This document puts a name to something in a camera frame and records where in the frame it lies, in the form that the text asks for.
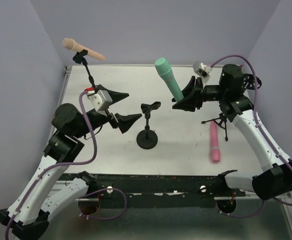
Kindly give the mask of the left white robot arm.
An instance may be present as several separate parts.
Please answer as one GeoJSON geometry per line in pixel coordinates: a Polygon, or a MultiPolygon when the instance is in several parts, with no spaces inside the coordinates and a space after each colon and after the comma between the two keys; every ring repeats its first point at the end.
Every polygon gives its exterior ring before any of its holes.
{"type": "Polygon", "coordinates": [[[0,209],[0,223],[6,226],[5,239],[12,233],[20,240],[38,240],[52,219],[75,199],[88,193],[96,179],[81,172],[53,196],[48,196],[69,166],[90,164],[97,156],[94,129],[109,123],[125,133],[141,114],[120,115],[108,111],[110,105],[129,96],[102,85],[85,89],[79,96],[80,109],[63,103],[55,111],[56,131],[48,141],[39,166],[24,191],[6,209],[0,209]]]}

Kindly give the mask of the teal toy microphone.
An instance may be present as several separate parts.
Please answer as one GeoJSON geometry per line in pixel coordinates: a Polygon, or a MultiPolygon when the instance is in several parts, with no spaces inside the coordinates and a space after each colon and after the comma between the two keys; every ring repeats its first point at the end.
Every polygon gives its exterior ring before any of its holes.
{"type": "Polygon", "coordinates": [[[184,95],[174,77],[170,63],[162,57],[157,59],[154,65],[158,75],[166,83],[176,102],[184,99],[184,95]]]}

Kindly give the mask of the beige toy microphone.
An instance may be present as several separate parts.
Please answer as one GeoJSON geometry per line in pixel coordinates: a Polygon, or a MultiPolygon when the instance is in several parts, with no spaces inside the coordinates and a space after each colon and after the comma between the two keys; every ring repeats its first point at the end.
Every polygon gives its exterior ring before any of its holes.
{"type": "Polygon", "coordinates": [[[66,48],[67,50],[78,52],[78,53],[80,53],[83,50],[86,50],[88,52],[89,57],[92,57],[92,58],[97,59],[99,61],[105,60],[105,57],[102,54],[77,43],[72,38],[64,38],[62,44],[63,44],[63,47],[66,48]]]}

